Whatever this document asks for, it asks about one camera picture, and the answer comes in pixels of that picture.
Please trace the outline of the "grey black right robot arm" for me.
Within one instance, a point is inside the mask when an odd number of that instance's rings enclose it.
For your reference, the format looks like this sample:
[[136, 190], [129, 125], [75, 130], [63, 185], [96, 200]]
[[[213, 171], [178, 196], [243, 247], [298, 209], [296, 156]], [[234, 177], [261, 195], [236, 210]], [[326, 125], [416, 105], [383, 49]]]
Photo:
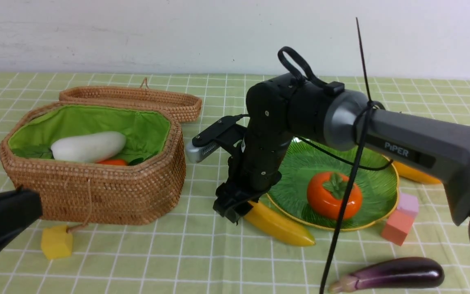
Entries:
[[278, 170], [293, 137], [332, 149], [368, 148], [439, 179], [455, 225], [470, 218], [470, 126], [376, 109], [362, 92], [319, 80], [292, 48], [279, 60], [287, 74], [259, 82], [246, 93], [249, 123], [232, 143], [228, 179], [213, 208], [231, 222], [279, 181]]

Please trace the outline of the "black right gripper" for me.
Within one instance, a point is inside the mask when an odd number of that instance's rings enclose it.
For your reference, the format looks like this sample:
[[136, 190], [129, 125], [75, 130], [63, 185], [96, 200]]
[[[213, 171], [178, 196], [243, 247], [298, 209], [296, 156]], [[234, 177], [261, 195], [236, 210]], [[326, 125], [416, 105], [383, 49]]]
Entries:
[[228, 161], [228, 178], [216, 189], [215, 212], [237, 223], [281, 179], [279, 167], [292, 135], [245, 135]]

